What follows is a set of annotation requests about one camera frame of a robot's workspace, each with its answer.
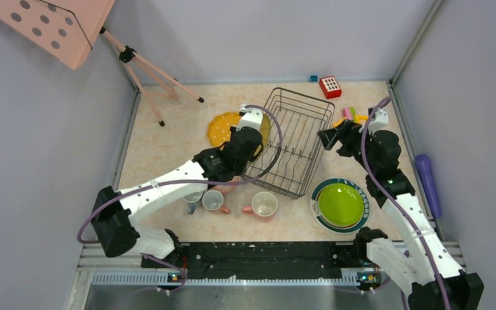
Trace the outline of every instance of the mug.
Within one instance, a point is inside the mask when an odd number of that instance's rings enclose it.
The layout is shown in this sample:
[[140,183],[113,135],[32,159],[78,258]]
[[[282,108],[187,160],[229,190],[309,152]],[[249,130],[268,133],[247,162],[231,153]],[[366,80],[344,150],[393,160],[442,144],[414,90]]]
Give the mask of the mug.
[[196,208],[200,205],[199,200],[202,194],[203,192],[194,192],[183,197],[183,200],[189,204],[187,206],[187,214],[192,215],[195,212]]
[[215,190],[209,190],[202,196],[202,205],[208,211],[220,211],[229,214],[231,210],[223,205],[223,195]]
[[252,199],[252,205],[242,208],[244,214],[252,214],[261,220],[271,220],[278,209],[278,200],[270,192],[259,192]]

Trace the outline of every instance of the red toy with white squares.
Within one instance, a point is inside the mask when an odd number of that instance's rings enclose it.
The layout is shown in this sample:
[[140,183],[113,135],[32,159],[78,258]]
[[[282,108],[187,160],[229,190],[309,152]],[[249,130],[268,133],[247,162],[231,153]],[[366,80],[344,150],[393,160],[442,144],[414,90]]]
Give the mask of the red toy with white squares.
[[341,96],[341,88],[339,87],[339,84],[337,83],[334,76],[329,76],[327,78],[323,77],[322,79],[320,79],[318,84],[320,85],[320,88],[322,89],[322,92],[324,93],[326,99],[332,99]]

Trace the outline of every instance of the pink mug handle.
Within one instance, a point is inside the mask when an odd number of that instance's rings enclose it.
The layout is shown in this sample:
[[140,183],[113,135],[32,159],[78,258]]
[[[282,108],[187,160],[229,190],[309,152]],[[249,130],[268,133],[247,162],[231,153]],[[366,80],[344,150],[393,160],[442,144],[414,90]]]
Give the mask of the pink mug handle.
[[220,208],[220,212],[225,213],[225,214],[229,214],[229,213],[231,213],[231,210],[230,210],[230,208],[222,205],[222,207]]
[[246,207],[242,207],[242,209],[240,209],[240,210],[245,214],[253,214],[254,213],[254,209],[252,209],[251,205],[247,205]]

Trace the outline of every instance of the metal dish rack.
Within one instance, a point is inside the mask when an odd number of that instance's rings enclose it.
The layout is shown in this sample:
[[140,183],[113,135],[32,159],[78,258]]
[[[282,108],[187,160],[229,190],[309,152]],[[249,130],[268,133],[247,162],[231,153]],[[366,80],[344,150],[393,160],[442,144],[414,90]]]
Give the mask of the metal dish rack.
[[[307,194],[320,163],[324,148],[316,133],[330,128],[335,106],[329,101],[277,87],[269,95],[265,108],[276,116],[283,142],[274,167],[254,184],[297,199]],[[271,121],[263,154],[246,168],[242,178],[253,178],[267,168],[277,148],[278,132]]]

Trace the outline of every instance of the gray wall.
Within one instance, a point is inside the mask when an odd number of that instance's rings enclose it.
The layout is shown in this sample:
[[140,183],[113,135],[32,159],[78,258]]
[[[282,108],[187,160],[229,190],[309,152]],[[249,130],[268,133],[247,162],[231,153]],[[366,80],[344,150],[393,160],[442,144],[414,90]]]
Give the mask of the gray wall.
[[108,25],[188,83],[388,79],[432,3],[117,0]]
[[64,308],[132,98],[101,41],[71,71],[0,22],[0,310]]
[[448,1],[398,86],[448,236],[496,309],[496,1]]

